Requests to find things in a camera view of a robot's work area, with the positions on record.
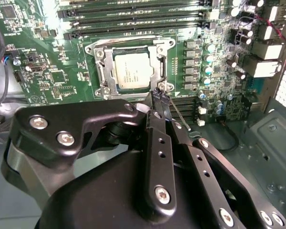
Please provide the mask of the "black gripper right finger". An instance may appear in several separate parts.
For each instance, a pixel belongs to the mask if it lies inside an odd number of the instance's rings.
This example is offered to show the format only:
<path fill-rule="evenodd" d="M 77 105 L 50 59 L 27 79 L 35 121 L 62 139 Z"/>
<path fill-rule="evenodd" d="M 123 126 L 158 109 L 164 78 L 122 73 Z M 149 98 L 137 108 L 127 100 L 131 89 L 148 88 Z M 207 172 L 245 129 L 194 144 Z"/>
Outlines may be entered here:
<path fill-rule="evenodd" d="M 173 161 L 181 162 L 187 202 L 201 229 L 286 229 L 285 217 L 206 139 L 190 140 L 160 93 Z"/>

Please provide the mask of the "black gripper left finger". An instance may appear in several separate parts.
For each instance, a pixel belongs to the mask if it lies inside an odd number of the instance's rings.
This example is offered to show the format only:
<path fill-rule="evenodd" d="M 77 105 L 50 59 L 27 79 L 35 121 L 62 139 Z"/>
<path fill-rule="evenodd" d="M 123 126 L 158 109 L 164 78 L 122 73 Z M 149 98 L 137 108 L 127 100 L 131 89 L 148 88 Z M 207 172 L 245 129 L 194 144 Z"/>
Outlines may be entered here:
<path fill-rule="evenodd" d="M 122 154 L 143 154 L 143 203 L 148 221 L 168 221 L 177 200 L 171 137 L 161 91 L 141 103 L 123 99 L 23 108 L 12 120 L 8 169 L 43 211 L 61 187 Z"/>

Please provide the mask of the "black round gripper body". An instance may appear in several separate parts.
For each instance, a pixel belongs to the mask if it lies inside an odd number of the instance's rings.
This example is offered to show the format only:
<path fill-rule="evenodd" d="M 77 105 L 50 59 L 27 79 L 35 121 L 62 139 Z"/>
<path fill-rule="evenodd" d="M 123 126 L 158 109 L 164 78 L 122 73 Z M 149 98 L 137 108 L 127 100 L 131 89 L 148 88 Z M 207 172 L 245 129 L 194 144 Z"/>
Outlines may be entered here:
<path fill-rule="evenodd" d="M 174 166 L 177 208 L 163 224 L 143 218 L 143 154 L 122 153 L 59 188 L 48 200 L 41 229 L 214 229 L 197 185 Z"/>

